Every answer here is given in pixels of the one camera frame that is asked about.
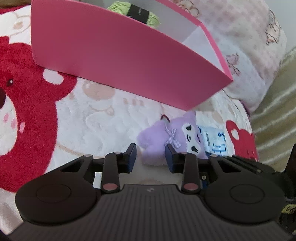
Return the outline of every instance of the pink cheek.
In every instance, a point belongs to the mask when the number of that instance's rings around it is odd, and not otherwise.
[[[22,122],[22,123],[20,124],[20,133],[23,133],[23,132],[24,132],[24,129],[25,129],[25,123]]]
[[[6,113],[3,118],[4,123],[6,123],[8,121],[8,117],[9,117],[9,115],[8,115],[8,113]]]
[[[13,118],[12,122],[11,122],[11,128],[14,129],[17,125],[17,121],[16,119]]]

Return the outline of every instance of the green yarn ball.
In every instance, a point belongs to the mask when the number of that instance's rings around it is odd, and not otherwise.
[[[128,11],[131,7],[131,3],[129,2],[114,2],[109,8],[107,8],[108,10],[112,11],[112,12],[116,12],[122,15],[127,15]],[[154,13],[149,12],[149,17],[147,19],[147,23],[148,26],[152,27],[152,28],[156,28],[160,22],[158,19],[158,16],[156,16]]]

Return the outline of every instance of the pink dot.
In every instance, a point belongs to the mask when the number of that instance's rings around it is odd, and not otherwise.
[[[20,133],[23,133],[23,132],[24,132],[24,129],[25,129],[25,123],[22,122],[22,123],[20,124]]]
[[[4,123],[6,123],[8,121],[8,117],[9,117],[9,115],[8,115],[8,113],[6,113],[3,118]]]
[[[195,184],[195,183],[186,183],[186,184],[184,185],[184,188],[185,188],[186,190],[188,190],[188,191],[195,191],[195,190],[198,189],[198,185]]]
[[[114,191],[117,187],[118,186],[115,183],[106,183],[103,185],[103,189],[106,191]]]
[[[16,125],[17,125],[17,121],[15,118],[13,118],[13,120],[11,122],[11,128],[14,129]]]

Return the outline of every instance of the yarn label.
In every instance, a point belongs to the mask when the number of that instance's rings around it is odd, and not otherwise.
[[[132,4],[127,16],[146,24],[149,17],[149,11]]]

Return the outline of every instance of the pink bear print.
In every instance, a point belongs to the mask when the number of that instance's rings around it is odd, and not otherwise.
[[[239,61],[239,55],[236,54],[232,54],[232,55],[227,55],[226,56],[226,61],[228,63],[228,67],[230,69],[231,74],[236,74],[237,76],[240,75],[240,71],[237,67],[235,67],[235,65],[237,65],[238,61]]]
[[[269,10],[269,23],[265,30],[265,33],[267,36],[267,45],[271,43],[279,43],[279,37],[281,35],[281,26],[271,10]]]
[[[175,4],[183,8],[186,12],[193,15],[195,18],[200,14],[199,10],[194,6],[193,2],[189,0],[173,0]]]

